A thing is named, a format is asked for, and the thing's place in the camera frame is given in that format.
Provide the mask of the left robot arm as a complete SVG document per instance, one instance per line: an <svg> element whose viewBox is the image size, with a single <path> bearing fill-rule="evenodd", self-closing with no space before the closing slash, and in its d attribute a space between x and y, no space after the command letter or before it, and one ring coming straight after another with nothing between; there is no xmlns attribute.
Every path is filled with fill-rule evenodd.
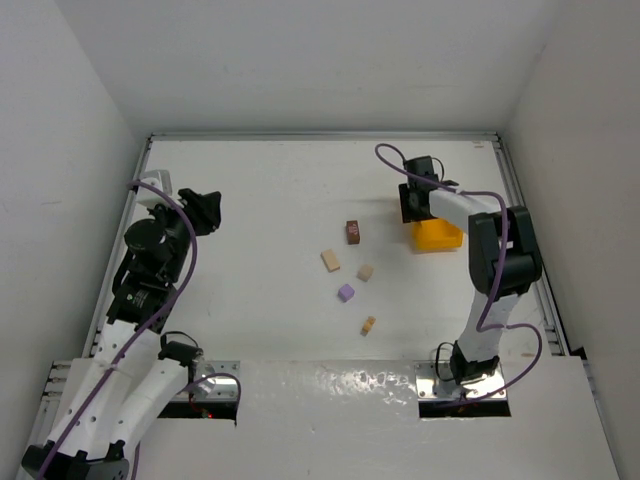
<svg viewBox="0 0 640 480"><path fill-rule="evenodd" d="M34 479L131 477L142 437L202 355L164 339L163 328L194 273L198 237L220 227L222 195L184 188L173 199L142 181L131 187L148 215L125 231L113 301L73 400L46 441L23 456Z"/></svg>

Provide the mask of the long light wood block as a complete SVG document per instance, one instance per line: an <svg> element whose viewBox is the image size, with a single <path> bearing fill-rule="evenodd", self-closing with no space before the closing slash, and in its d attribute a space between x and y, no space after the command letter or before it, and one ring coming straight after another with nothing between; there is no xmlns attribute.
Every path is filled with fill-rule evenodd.
<svg viewBox="0 0 640 480"><path fill-rule="evenodd" d="M320 254L323 264L329 273L338 271L341 268L340 261L332 249L327 249Z"/></svg>

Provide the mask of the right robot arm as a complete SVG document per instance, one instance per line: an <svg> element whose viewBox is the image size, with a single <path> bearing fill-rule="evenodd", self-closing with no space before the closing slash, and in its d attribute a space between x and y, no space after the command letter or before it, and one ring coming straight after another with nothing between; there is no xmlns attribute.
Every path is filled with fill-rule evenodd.
<svg viewBox="0 0 640 480"><path fill-rule="evenodd" d="M503 332L520 298L542 273L529 211L509 207L491 191L465 190L435 174L433 158L402 161L403 221L443 219L468 237L468 269L475 289L466 327L453 343L449 368L458 384L494 373Z"/></svg>

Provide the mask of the yellow plastic bin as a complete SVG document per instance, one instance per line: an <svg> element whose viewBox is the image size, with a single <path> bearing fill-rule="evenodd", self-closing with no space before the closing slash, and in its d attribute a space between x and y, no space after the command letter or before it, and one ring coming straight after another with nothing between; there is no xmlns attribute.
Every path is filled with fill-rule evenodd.
<svg viewBox="0 0 640 480"><path fill-rule="evenodd" d="M413 246L420 252L458 249L464 238L462 230L439 218L414 222L411 233Z"/></svg>

